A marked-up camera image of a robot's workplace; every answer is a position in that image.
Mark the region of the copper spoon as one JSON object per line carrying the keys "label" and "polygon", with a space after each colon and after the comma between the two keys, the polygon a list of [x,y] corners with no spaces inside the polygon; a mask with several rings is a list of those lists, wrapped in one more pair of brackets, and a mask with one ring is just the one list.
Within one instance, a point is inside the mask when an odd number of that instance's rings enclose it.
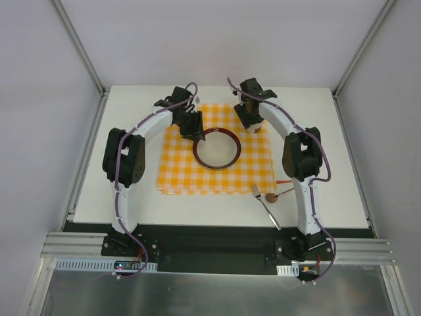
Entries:
{"label": "copper spoon", "polygon": [[265,195],[265,199],[266,199],[266,201],[267,202],[269,202],[269,203],[275,203],[275,202],[277,202],[277,200],[278,200],[278,198],[280,197],[280,196],[282,196],[282,195],[284,195],[284,194],[287,194],[287,193],[289,193],[289,192],[292,192],[292,191],[294,191],[295,189],[294,188],[290,188],[290,189],[288,189],[288,190],[286,190],[286,191],[283,191],[283,192],[280,192],[280,193],[278,193],[278,194],[275,194],[275,193],[268,193],[268,194],[266,194]]}

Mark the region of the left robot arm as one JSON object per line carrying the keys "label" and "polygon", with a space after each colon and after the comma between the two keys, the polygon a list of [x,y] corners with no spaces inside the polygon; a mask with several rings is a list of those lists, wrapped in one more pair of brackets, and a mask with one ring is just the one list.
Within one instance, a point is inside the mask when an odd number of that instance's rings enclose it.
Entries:
{"label": "left robot arm", "polygon": [[102,169],[114,194],[112,228],[123,234],[117,239],[116,248],[125,256],[134,255],[139,248],[139,240],[130,234],[136,229],[138,220],[129,200],[131,189],[145,172],[148,141],[173,125],[179,128],[185,140],[205,140],[203,114],[193,103],[197,92],[198,86],[193,82],[184,88],[176,86],[171,95],[158,100],[152,112],[133,127],[109,131]]}

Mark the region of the silver fork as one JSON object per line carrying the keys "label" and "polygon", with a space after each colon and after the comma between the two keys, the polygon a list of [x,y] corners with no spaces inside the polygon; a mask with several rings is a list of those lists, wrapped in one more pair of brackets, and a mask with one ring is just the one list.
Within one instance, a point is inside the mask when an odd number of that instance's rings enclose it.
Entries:
{"label": "silver fork", "polygon": [[264,207],[264,210],[266,211],[269,219],[272,221],[272,224],[276,227],[278,231],[281,231],[281,226],[279,222],[276,220],[276,218],[273,216],[273,214],[270,212],[269,208],[266,206],[266,204],[262,200],[261,192],[259,191],[256,184],[251,185],[251,191],[253,193],[254,198],[260,202],[260,204]]}

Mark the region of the red rimmed ceramic plate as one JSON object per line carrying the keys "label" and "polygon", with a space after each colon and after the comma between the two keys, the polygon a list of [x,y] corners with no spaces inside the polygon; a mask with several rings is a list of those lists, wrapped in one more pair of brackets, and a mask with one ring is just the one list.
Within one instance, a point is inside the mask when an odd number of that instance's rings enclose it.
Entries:
{"label": "red rimmed ceramic plate", "polygon": [[210,170],[223,170],[237,162],[241,155],[241,142],[230,130],[208,128],[205,141],[193,143],[193,156],[203,167]]}

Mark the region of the metal cup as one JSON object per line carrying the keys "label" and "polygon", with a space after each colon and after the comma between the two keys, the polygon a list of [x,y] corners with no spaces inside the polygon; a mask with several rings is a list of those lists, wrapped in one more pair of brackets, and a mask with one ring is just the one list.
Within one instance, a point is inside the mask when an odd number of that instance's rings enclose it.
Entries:
{"label": "metal cup", "polygon": [[262,126],[263,126],[263,122],[250,125],[249,133],[250,134],[258,134],[261,131]]}

